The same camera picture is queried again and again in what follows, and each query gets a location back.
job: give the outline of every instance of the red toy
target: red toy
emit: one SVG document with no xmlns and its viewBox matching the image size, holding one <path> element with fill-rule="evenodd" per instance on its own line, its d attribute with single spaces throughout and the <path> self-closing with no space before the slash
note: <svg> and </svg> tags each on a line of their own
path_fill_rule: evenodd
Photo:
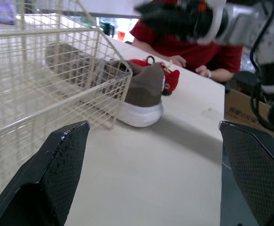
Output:
<svg viewBox="0 0 274 226">
<path fill-rule="evenodd" d="M 149 56 L 147 57 L 146 60 L 137 60 L 137 59 L 131 59 L 129 60 L 132 63 L 135 63 L 137 65 L 146 67 L 148 65 L 151 65 L 148 60 L 152 59 L 153 63 L 155 62 L 154 57 Z M 161 67 L 164 70 L 164 75 L 165 75 L 165 83 L 164 83 L 164 90 L 163 90 L 163 95 L 169 96 L 172 94 L 172 92 L 176 89 L 178 83 L 179 83 L 179 77 L 180 77 L 180 72 L 179 70 L 175 71 L 170 71 L 163 63 L 161 63 Z"/>
</svg>

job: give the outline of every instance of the black cable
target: black cable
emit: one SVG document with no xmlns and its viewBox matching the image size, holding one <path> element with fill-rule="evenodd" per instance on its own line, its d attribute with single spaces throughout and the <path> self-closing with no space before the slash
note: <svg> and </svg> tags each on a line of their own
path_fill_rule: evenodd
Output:
<svg viewBox="0 0 274 226">
<path fill-rule="evenodd" d="M 265 127 L 266 129 L 269 129 L 271 131 L 274 131 L 274 125 L 271 124 L 270 122 L 264 120 L 260 113 L 259 113 L 259 95 L 260 95 L 260 85 L 257 83 L 255 88 L 252 91 L 251 95 L 251 109 L 254 112 L 255 116 L 257 117 L 259 123 Z"/>
<path fill-rule="evenodd" d="M 267 31 L 269 25 L 271 24 L 272 20 L 274 19 L 274 0 L 269 0 L 272 2 L 273 4 L 273 9 L 272 9 L 272 12 L 271 12 L 271 15 L 269 16 L 265 26 L 263 27 L 261 33 L 259 34 L 258 38 L 256 39 L 252 49 L 251 49 L 251 53 L 250 53 L 250 60 L 251 60 L 251 63 L 253 64 L 253 66 L 255 67 L 255 70 L 256 70 L 256 74 L 259 74 L 259 68 L 256 64 L 256 62 L 254 61 L 254 53 L 259 45 L 259 43 L 261 42 L 261 39 L 263 38 L 263 35 L 265 34 L 265 32 Z M 258 81 L 255 85 L 255 88 L 253 89 L 252 91 L 252 95 L 251 95 L 251 109 L 252 111 L 254 112 L 254 114 L 256 115 L 259 123 L 269 129 L 269 130 L 272 130 L 274 131 L 274 125 L 271 124 L 270 122 L 264 120 L 260 113 L 259 113 L 259 97 L 260 97 L 260 93 L 261 93 L 261 81 L 260 79 L 258 78 Z"/>
<path fill-rule="evenodd" d="M 263 38 L 263 35 L 265 34 L 265 32 L 267 31 L 269 25 L 271 24 L 271 22 L 273 21 L 274 19 L 274 0 L 268 0 L 268 1 L 271 1 L 272 4 L 273 4 L 273 9 L 272 9 L 272 13 L 271 15 L 269 16 L 265 26 L 263 27 L 261 33 L 259 34 L 258 38 L 256 39 L 253 47 L 251 48 L 251 53 L 250 53 L 250 60 L 251 60 L 251 63 L 253 64 L 256 72 L 258 73 L 259 72 L 259 68 L 254 60 L 254 53 L 259 45 L 259 43 L 261 42 L 261 39 Z"/>
<path fill-rule="evenodd" d="M 263 11 L 264 11 L 264 14 L 265 14 L 266 16 L 268 16 L 269 13 L 268 13 L 268 10 L 267 10 L 267 8 L 266 8 L 265 2 L 264 2 L 264 1 L 261 2 L 261 5 L 262 5 L 262 9 L 263 9 Z"/>
</svg>

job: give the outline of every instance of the white wire basket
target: white wire basket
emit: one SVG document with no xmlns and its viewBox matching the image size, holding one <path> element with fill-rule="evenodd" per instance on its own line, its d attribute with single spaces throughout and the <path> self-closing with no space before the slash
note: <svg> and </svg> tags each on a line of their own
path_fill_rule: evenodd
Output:
<svg viewBox="0 0 274 226">
<path fill-rule="evenodd" d="M 48 135 L 113 126 L 132 72 L 78 0 L 8 1 L 0 23 L 0 193 Z"/>
</svg>

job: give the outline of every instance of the human arm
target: human arm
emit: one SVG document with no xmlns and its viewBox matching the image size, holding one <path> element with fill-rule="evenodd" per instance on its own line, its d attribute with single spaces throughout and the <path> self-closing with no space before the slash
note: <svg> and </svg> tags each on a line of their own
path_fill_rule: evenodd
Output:
<svg viewBox="0 0 274 226">
<path fill-rule="evenodd" d="M 209 69 L 205 65 L 202 65 L 196 69 L 196 73 L 198 73 L 199 75 L 203 77 L 208 78 Z M 231 80 L 233 75 L 234 75 L 233 73 L 223 68 L 219 68 L 214 71 L 211 71 L 211 79 L 219 83 L 224 83 Z"/>
<path fill-rule="evenodd" d="M 133 40 L 133 46 L 142 49 L 145 52 L 148 52 L 150 54 L 153 54 L 163 60 L 166 61 L 172 61 L 175 65 L 180 66 L 180 67 L 186 67 L 186 60 L 184 58 L 182 58 L 181 56 L 164 56 L 162 54 L 159 54 L 158 52 L 156 52 L 151 45 L 149 45 L 148 43 L 144 42 L 144 41 L 140 41 L 138 39 L 134 39 Z"/>
<path fill-rule="evenodd" d="M 241 56 L 241 46 L 223 46 L 207 66 L 198 67 L 196 73 L 208 77 L 208 69 L 210 69 L 212 80 L 220 83 L 227 82 L 240 70 Z"/>
</svg>

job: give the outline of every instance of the table surface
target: table surface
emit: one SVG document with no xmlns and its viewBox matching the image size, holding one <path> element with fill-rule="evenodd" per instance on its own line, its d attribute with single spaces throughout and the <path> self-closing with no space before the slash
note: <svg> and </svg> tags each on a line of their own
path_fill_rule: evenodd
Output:
<svg viewBox="0 0 274 226">
<path fill-rule="evenodd" d="M 124 59 L 148 53 L 112 40 Z M 222 85 L 175 65 L 177 89 L 156 124 L 117 122 L 87 139 L 67 226 L 219 226 Z"/>
</svg>

